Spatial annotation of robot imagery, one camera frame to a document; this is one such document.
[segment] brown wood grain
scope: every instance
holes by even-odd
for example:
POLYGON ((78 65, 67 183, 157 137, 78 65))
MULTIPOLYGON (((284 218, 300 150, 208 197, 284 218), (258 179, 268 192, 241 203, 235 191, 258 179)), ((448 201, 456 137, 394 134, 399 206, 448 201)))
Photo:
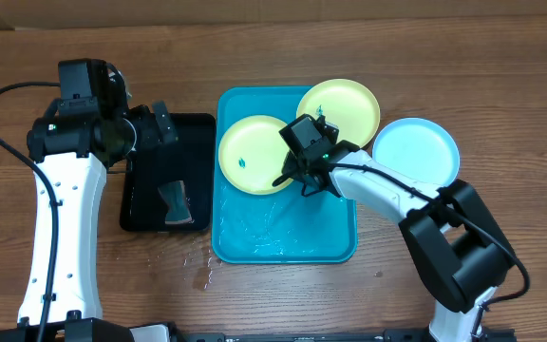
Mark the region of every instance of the brown wood grain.
MULTIPOLYGON (((58 61, 80 57, 122 70, 133 105, 165 100, 175 111, 216 114, 233 86, 351 78, 379 99, 381 126, 414 116, 441 124, 462 151, 461 177, 533 279, 527 296, 493 307, 484 322, 516 329, 520 340, 547 340, 547 16, 0 32, 0 87, 56 81, 58 61)), ((56 91, 2 96, 0 135, 26 150, 32 121, 56 91)), ((107 320, 174 320, 187 332, 333 333, 420 327, 433 314, 398 229, 364 207, 358 251, 344 264, 230 265, 212 253, 209 234, 123 231, 122 188, 122 175, 109 177, 99 220, 107 320)), ((0 329, 14 326, 23 300, 34 219, 33 176, 0 147, 0 329)), ((501 292, 520 282, 513 270, 501 292)))

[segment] teal tray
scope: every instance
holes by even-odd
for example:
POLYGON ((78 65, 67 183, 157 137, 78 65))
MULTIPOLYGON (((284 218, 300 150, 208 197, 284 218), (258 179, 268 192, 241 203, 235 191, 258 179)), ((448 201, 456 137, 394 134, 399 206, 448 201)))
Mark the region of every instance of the teal tray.
POLYGON ((213 201, 213 250, 230 263, 338 263, 358 246, 356 204, 329 193, 301 196, 294 181, 266 196, 249 195, 230 184, 218 165, 225 131, 252 115, 286 123, 310 86, 236 87, 218 101, 213 201))

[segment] pale yellow plate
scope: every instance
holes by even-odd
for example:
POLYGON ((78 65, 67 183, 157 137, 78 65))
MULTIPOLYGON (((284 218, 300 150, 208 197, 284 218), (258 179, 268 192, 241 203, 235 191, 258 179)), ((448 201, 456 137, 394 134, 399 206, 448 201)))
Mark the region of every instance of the pale yellow plate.
POLYGON ((308 91, 296 111, 297 118, 310 114, 324 115, 328 123, 339 128, 338 142, 346 140, 364 147, 377 132, 379 104, 365 86, 351 80, 329 80, 308 91))
POLYGON ((269 195, 287 187, 292 180, 272 186, 289 151, 279 134, 285 126, 277 118, 254 115, 229 127, 218 146, 218 164, 227 181, 253 195, 269 195))

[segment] wooden table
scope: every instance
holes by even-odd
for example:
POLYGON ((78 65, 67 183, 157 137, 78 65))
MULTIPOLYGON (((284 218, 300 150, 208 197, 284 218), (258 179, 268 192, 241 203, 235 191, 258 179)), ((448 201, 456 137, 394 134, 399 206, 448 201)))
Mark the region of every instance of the wooden table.
MULTIPOLYGON (((484 322, 547 340, 547 16, 0 32, 0 87, 56 81, 58 61, 81 57, 122 70, 132 105, 165 100, 174 111, 215 115, 233 86, 351 78, 379 99, 381 127, 403 117, 441 124, 462 152, 461 178, 484 197, 533 279, 527 296, 493 307, 484 322)), ((56 95, 32 88, 1 97, 0 135, 27 151, 27 131, 56 95)), ((424 327, 433 314, 398 229, 362 206, 360 246, 347 263, 229 265, 209 234, 123 231, 122 187, 123 175, 108 178, 99 220, 107 320, 333 333, 424 327)), ((33 176, 0 147, 0 329, 14 327, 23 300, 34 219, 33 176)), ((514 269, 501 293, 520 285, 514 269)))

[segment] light blue plate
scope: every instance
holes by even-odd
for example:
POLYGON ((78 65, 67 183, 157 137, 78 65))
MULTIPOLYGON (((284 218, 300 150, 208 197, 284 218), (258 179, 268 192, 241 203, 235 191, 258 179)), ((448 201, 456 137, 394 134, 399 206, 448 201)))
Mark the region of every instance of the light blue plate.
POLYGON ((460 151, 448 132, 419 118, 388 124, 372 146, 372 158, 417 181, 448 185, 460 171, 460 151))
POLYGON ((231 263, 335 263, 358 246, 356 204, 329 193, 301 196, 294 181, 275 194, 246 194, 230 184, 218 165, 218 145, 235 122, 256 114, 285 123, 310 86, 236 87, 218 102, 213 250, 231 263))

